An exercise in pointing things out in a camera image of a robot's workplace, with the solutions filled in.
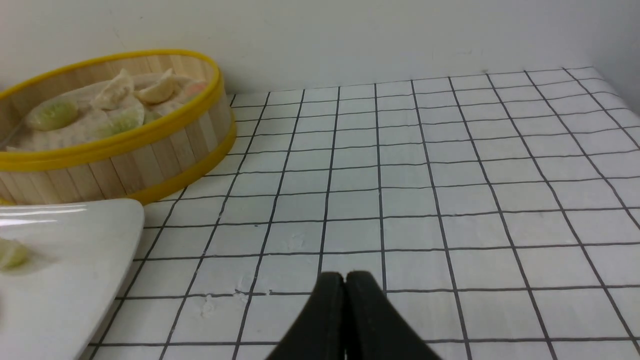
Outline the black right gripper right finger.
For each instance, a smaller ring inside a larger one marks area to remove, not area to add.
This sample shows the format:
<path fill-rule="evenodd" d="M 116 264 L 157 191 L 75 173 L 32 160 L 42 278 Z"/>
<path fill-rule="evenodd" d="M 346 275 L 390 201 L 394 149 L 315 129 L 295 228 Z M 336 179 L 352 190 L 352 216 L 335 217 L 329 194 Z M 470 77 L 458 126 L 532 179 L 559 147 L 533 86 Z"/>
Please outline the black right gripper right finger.
<path fill-rule="evenodd" d="M 348 360 L 439 360 L 366 271 L 352 271 L 345 281 Z"/>

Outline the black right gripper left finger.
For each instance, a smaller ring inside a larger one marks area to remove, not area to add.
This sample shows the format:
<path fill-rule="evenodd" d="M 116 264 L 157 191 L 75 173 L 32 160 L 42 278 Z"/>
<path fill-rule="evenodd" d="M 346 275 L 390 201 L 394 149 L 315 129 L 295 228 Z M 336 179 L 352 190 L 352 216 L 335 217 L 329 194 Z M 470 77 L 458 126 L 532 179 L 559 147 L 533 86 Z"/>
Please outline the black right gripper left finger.
<path fill-rule="evenodd" d="M 341 336 L 345 281 L 338 272 L 322 272 L 302 311 L 268 360 L 343 360 Z"/>

